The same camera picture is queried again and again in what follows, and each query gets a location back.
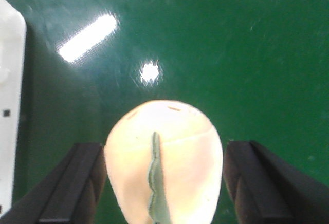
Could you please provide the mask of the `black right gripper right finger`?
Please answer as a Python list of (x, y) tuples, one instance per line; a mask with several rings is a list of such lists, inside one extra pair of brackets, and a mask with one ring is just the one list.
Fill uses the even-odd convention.
[(239, 223), (328, 223), (328, 187), (255, 141), (231, 141), (223, 176)]

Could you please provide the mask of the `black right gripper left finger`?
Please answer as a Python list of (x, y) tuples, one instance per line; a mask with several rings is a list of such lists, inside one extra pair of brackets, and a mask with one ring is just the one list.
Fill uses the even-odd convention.
[(105, 180), (103, 146), (76, 143), (1, 223), (94, 223)]

